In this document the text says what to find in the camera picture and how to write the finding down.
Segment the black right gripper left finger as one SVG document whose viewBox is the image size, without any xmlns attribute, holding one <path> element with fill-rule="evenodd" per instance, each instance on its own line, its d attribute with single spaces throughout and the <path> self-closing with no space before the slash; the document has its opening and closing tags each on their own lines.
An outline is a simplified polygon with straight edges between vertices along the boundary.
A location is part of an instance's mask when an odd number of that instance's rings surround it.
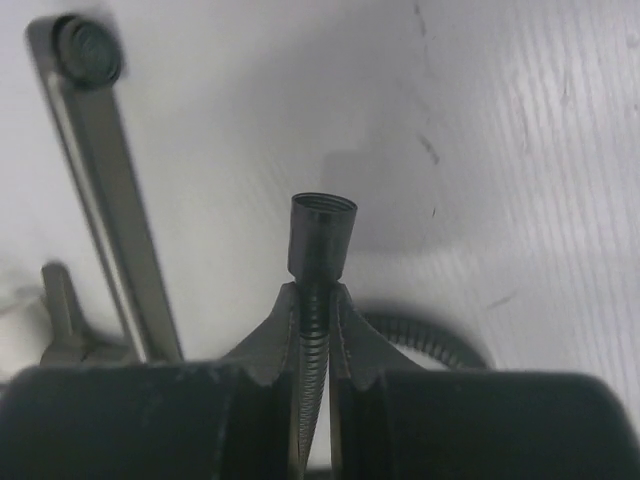
<svg viewBox="0 0 640 480">
<path fill-rule="evenodd" d="M 5 479 L 296 479 L 296 287 L 215 361 L 32 367 L 1 399 Z"/>
</svg>

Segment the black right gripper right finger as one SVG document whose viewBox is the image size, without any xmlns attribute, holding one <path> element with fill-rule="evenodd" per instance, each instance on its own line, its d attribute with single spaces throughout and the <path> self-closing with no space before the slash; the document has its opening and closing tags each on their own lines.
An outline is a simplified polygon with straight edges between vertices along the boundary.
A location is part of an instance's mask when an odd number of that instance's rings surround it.
<svg viewBox="0 0 640 480">
<path fill-rule="evenodd" d="M 428 370 L 357 312 L 329 307 L 337 479 L 635 479 L 639 441 L 600 380 L 566 372 Z"/>
</svg>

